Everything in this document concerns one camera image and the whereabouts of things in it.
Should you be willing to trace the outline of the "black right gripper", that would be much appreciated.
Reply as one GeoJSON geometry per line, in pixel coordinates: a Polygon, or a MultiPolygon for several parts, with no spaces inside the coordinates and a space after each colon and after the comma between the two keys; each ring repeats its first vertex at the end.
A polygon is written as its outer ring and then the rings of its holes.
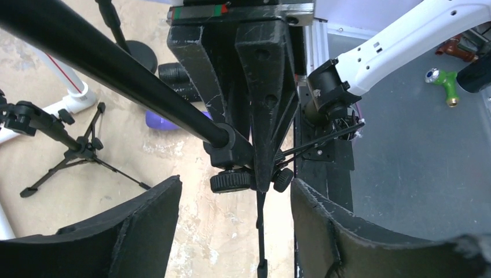
{"type": "Polygon", "coordinates": [[[290,26],[312,23],[315,1],[182,1],[167,14],[167,45],[183,66],[212,119],[240,127],[240,75],[229,30],[207,22],[248,22],[235,48],[251,104],[257,189],[267,192],[276,155],[298,107],[290,26]]]}

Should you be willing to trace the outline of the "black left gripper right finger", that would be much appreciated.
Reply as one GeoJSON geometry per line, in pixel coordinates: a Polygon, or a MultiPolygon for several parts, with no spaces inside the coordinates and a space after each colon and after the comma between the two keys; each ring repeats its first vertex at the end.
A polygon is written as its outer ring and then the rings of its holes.
{"type": "Polygon", "coordinates": [[[291,210],[304,277],[489,277],[490,235],[431,241],[375,225],[298,178],[291,210]]]}

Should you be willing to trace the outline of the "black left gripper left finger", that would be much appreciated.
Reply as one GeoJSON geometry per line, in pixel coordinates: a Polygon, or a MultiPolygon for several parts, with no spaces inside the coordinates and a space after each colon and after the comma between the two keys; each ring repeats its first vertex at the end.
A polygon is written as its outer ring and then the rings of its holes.
{"type": "Polygon", "coordinates": [[[53,235],[1,241],[2,277],[164,277],[182,193],[174,175],[53,235]]]}

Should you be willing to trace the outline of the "small black tripod stand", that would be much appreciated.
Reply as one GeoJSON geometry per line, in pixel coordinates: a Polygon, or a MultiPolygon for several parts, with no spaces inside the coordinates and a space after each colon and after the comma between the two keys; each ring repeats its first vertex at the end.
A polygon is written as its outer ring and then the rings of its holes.
{"type": "MultiPolygon", "coordinates": [[[[227,138],[225,129],[210,119],[209,113],[199,112],[62,1],[2,1],[1,27],[181,126],[204,143],[219,144],[227,138]]],[[[302,28],[291,30],[293,47],[300,44],[302,28]]],[[[292,173],[286,170],[279,154],[280,149],[276,155],[280,180],[288,184],[292,173]]],[[[263,240],[266,192],[256,193],[257,228],[263,240]]]]}

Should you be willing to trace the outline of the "purple microphone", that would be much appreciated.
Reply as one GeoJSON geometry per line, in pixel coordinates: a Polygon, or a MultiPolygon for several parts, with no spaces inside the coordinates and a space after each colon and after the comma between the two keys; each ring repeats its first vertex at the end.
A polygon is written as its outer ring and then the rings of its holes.
{"type": "Polygon", "coordinates": [[[181,126],[176,125],[175,123],[161,117],[160,115],[152,111],[145,112],[145,123],[149,128],[155,130],[170,131],[182,129],[181,126]]]}

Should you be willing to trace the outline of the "black tripod stand with shockmount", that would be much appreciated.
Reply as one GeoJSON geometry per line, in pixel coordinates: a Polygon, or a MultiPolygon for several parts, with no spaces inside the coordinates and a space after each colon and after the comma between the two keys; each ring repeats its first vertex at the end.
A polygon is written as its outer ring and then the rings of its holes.
{"type": "Polygon", "coordinates": [[[65,124],[72,125],[75,123],[75,119],[66,109],[59,110],[58,117],[55,117],[55,115],[47,113],[28,101],[19,101],[16,104],[8,103],[4,92],[1,92],[1,123],[4,128],[17,134],[31,137],[37,131],[40,131],[52,140],[58,141],[68,148],[64,152],[64,159],[60,163],[49,169],[34,185],[28,186],[20,192],[22,198],[27,198],[37,193],[38,188],[58,171],[85,163],[99,164],[115,173],[123,175],[145,190],[151,188],[149,185],[136,180],[104,162],[97,156],[97,151],[102,150],[104,146],[100,139],[95,136],[96,123],[105,110],[105,103],[98,103],[97,112],[92,118],[85,134],[74,139],[68,134],[64,126],[65,124]]]}

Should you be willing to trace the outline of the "black speckled condenser microphone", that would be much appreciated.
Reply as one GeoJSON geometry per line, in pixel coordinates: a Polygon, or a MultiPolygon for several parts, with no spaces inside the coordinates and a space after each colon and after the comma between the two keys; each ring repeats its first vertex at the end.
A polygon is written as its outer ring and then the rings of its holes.
{"type": "Polygon", "coordinates": [[[180,63],[160,64],[157,67],[161,81],[190,103],[201,102],[201,97],[180,63]]]}

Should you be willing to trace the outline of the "black round-base microphone stand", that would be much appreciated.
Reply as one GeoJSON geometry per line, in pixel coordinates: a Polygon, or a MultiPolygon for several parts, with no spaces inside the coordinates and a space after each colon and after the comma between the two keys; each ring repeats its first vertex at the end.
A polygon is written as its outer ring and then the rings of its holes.
{"type": "Polygon", "coordinates": [[[145,43],[126,40],[120,27],[120,18],[111,0],[95,0],[105,25],[111,30],[116,44],[135,58],[151,73],[157,71],[155,52],[145,43]]]}

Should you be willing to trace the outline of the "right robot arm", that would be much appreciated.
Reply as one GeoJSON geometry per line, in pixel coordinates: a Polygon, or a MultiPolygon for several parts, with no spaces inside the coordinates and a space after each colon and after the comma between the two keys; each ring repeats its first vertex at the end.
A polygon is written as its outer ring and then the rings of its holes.
{"type": "MultiPolygon", "coordinates": [[[[205,149],[215,193],[282,191],[275,161],[299,105],[291,30],[311,23],[307,1],[184,1],[167,15],[167,44],[226,131],[205,149]]],[[[422,1],[393,23],[314,70],[307,84],[331,117],[438,43],[490,20],[489,1],[422,1]]]]}

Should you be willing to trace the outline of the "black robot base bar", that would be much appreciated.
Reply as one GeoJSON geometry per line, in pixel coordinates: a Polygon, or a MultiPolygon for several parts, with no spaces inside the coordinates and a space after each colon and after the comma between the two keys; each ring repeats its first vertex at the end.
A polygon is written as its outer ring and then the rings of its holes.
{"type": "Polygon", "coordinates": [[[301,151],[291,185],[296,277],[335,277],[342,263],[339,221],[352,210],[350,142],[329,140],[301,151]]]}

